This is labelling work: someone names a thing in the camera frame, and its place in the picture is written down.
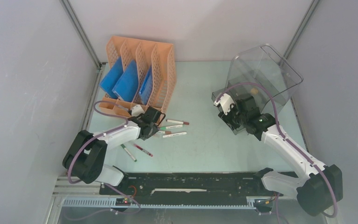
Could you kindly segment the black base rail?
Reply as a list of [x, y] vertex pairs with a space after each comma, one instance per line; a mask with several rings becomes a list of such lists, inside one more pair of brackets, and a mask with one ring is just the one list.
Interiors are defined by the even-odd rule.
[[100, 187], [99, 194], [132, 196], [141, 206], [244, 207], [250, 198], [275, 200], [255, 172], [127, 173], [116, 186]]

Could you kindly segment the white marker right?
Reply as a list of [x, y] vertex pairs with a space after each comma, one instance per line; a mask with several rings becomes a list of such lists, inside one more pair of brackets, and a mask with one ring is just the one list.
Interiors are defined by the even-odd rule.
[[170, 137], [176, 137], [176, 136], [181, 136], [181, 135], [186, 135], [186, 134], [187, 134], [187, 132], [178, 132], [178, 133], [165, 134], [162, 137], [170, 138]]

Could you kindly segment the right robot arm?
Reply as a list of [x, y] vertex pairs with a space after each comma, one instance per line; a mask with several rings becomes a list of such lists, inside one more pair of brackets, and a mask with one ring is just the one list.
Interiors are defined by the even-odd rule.
[[271, 114], [260, 113], [250, 95], [233, 100], [224, 93], [213, 104], [219, 108], [219, 117], [231, 129], [243, 127], [248, 134], [275, 150], [296, 174], [291, 177], [265, 168], [257, 173], [258, 179], [252, 183], [256, 194], [264, 195], [269, 191], [284, 194], [296, 199], [311, 216], [337, 215], [337, 203], [343, 198], [343, 177], [338, 166], [327, 166], [300, 147]]

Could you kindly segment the blue folder front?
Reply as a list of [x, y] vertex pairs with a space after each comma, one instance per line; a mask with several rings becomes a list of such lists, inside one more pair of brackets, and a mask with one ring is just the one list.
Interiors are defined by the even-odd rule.
[[107, 75], [100, 82], [99, 86], [110, 98], [118, 99], [118, 97], [113, 92], [113, 88], [119, 78], [122, 76], [123, 72], [124, 70], [122, 65], [122, 58], [119, 57], [113, 64]]

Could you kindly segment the blue folder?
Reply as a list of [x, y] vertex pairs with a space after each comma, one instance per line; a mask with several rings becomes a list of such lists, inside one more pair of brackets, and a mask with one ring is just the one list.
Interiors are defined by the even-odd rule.
[[126, 102], [132, 102], [138, 90], [138, 70], [137, 63], [132, 60], [123, 72], [122, 76], [116, 82], [112, 91], [118, 99]]
[[119, 78], [122, 76], [123, 72], [124, 70], [122, 65], [122, 58], [119, 57], [113, 64], [107, 75], [100, 82], [99, 86], [110, 98], [118, 99], [118, 97], [113, 92], [113, 88]]
[[152, 80], [152, 66], [149, 67], [149, 70], [146, 74], [145, 80], [141, 85], [141, 88], [139, 90], [139, 96], [141, 103], [143, 105], [147, 105], [151, 92], [153, 88], [153, 80]]

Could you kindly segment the green cap marker lower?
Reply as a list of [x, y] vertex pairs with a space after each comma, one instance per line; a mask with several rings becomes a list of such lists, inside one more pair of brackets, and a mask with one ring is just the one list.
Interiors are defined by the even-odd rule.
[[134, 162], [137, 162], [136, 157], [128, 150], [128, 148], [127, 148], [124, 144], [121, 144], [121, 147], [122, 147], [122, 149], [131, 157], [131, 159], [132, 159]]

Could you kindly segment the green cap marker upper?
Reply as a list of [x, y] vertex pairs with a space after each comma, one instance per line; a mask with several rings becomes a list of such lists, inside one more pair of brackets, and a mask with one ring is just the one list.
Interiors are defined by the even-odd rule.
[[183, 124], [178, 124], [178, 125], [172, 125], [172, 126], [163, 126], [160, 127], [160, 130], [168, 130], [168, 129], [174, 129], [174, 128], [181, 128], [183, 127]]

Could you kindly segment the clear plastic drawer cabinet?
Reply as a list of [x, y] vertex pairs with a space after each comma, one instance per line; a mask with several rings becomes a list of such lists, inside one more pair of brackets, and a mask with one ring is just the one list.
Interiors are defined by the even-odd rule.
[[[290, 101], [303, 77], [273, 46], [264, 44], [236, 55], [225, 86], [212, 93], [212, 101], [227, 93], [237, 106], [244, 129], [260, 137], [268, 125], [281, 121], [279, 112]], [[259, 92], [250, 93], [252, 88]]]

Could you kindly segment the small cork block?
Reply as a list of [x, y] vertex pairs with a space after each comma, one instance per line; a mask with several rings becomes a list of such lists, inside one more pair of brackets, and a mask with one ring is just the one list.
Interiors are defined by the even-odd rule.
[[256, 88], [252, 88], [251, 89], [251, 91], [250, 91], [250, 93], [252, 94], [252, 95], [256, 95], [256, 94], [258, 94], [258, 90], [256, 89]]

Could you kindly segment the brown cap marker in cluster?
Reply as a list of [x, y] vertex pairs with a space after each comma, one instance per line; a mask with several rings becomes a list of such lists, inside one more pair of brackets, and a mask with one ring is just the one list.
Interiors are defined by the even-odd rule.
[[162, 130], [157, 131], [157, 133], [161, 133], [161, 134], [172, 134], [172, 132], [170, 132], [170, 131], [162, 131]]

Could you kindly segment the green cap marker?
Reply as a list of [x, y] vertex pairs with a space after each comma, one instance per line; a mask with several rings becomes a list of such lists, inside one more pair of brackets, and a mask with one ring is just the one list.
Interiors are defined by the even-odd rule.
[[168, 129], [174, 129], [174, 128], [181, 128], [183, 127], [183, 124], [178, 124], [178, 125], [172, 125], [172, 126], [163, 126], [160, 127], [160, 130], [168, 130]]
[[128, 148], [127, 148], [124, 144], [121, 144], [121, 147], [122, 147], [122, 149], [131, 157], [131, 159], [132, 159], [134, 162], [137, 162], [136, 157], [128, 150]]

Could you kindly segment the orange plastic file organizer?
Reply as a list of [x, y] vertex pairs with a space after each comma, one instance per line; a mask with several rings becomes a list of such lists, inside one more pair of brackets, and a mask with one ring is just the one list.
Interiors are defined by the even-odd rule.
[[[139, 86], [132, 102], [113, 99], [105, 93], [102, 102], [98, 104], [103, 113], [129, 117], [129, 110], [135, 105], [141, 105], [144, 110], [151, 106], [163, 113], [167, 111], [176, 85], [173, 44], [112, 36], [106, 45], [106, 53], [110, 69], [119, 57], [122, 58], [124, 71], [129, 63], [135, 60]], [[150, 66], [153, 88], [147, 105], [143, 105], [138, 92]]]

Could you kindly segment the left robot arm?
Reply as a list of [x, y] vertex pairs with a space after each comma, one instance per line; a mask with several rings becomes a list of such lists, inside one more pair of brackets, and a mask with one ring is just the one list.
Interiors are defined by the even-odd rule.
[[91, 133], [81, 130], [73, 140], [62, 165], [68, 171], [68, 181], [75, 176], [86, 184], [101, 182], [109, 184], [117, 194], [124, 194], [129, 188], [125, 174], [113, 165], [105, 163], [108, 150], [133, 140], [147, 140], [158, 132], [160, 118], [165, 114], [148, 107], [145, 112], [129, 118], [123, 123], [103, 132]]

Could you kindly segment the red pen lower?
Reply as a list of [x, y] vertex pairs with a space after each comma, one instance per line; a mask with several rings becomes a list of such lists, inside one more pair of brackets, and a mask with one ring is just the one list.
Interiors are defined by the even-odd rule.
[[150, 153], [149, 151], [147, 151], [146, 149], [142, 148], [141, 146], [139, 146], [139, 145], [137, 145], [137, 144], [135, 144], [135, 143], [133, 143], [133, 145], [134, 145], [137, 149], [141, 150], [143, 153], [147, 154], [147, 155], [150, 156], [150, 157], [153, 157], [153, 154]]

